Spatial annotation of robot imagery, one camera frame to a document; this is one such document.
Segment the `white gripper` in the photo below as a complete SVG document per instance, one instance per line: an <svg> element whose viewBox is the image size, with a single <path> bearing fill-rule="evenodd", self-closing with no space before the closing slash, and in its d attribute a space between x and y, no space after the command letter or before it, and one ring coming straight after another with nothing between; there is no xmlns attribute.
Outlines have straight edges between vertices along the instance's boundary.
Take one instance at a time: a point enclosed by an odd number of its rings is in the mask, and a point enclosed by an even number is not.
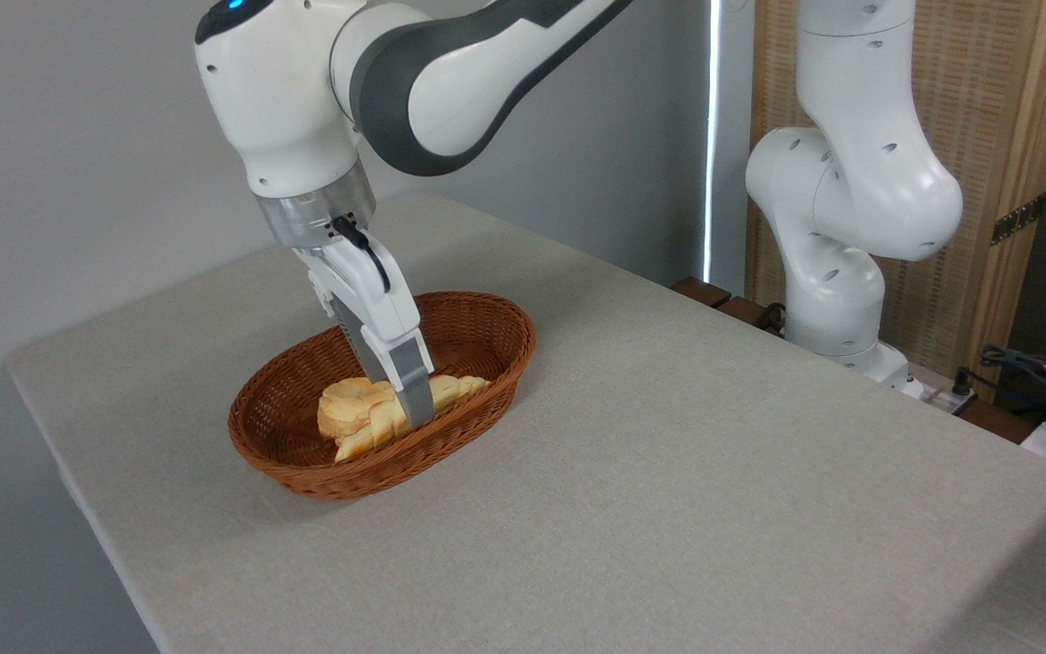
<svg viewBox="0 0 1046 654"><path fill-rule="evenodd" d="M370 382L390 382L412 430L435 418L418 306L389 249L364 233L357 247L332 236L320 248L296 248L327 314L343 332ZM361 330L362 324L369 328Z"/></svg>

